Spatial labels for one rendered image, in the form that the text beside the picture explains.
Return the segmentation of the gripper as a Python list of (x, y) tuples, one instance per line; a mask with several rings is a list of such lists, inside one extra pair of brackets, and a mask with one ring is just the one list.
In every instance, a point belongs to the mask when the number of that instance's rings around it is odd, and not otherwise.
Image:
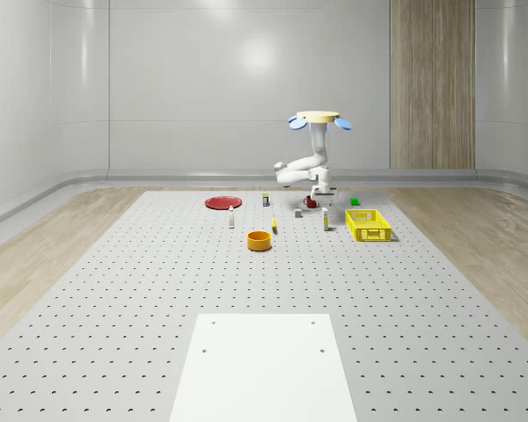
[(335, 187), (315, 185), (310, 197), (318, 207), (331, 207), (338, 198), (338, 190)]

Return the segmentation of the yellow basket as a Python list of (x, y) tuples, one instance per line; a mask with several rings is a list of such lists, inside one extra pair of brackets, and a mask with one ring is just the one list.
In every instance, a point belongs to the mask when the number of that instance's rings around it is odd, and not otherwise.
[(390, 241), (391, 226), (376, 209), (346, 209), (345, 223), (356, 241)]

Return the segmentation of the yellow bowl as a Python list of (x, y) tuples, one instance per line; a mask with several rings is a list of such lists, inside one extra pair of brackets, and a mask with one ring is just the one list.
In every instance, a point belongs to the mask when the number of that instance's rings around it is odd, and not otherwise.
[(247, 234), (247, 247), (251, 251), (267, 251), (271, 248), (271, 235), (266, 231), (252, 231)]

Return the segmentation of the red plate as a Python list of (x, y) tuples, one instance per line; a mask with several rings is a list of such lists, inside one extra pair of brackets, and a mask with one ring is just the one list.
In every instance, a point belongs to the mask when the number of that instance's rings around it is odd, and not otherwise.
[(205, 200), (205, 206), (215, 210), (228, 210), (242, 205), (242, 200), (235, 196), (215, 196)]

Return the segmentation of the white board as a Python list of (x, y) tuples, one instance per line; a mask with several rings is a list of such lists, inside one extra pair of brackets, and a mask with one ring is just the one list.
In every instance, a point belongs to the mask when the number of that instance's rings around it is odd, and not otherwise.
[(200, 314), (170, 422), (356, 422), (327, 314)]

